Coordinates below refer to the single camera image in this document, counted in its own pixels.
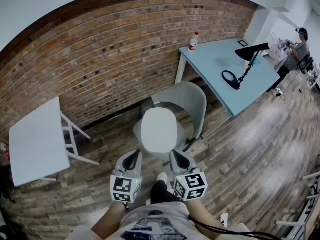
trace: gray shirt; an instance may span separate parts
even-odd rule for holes
[[[308,46],[305,43],[299,43],[295,48],[292,48],[292,50],[295,50],[300,57],[303,59],[309,51]],[[284,62],[284,66],[290,70],[298,70],[298,63],[299,61],[296,59],[295,55],[293,53],[289,54],[288,58]]]

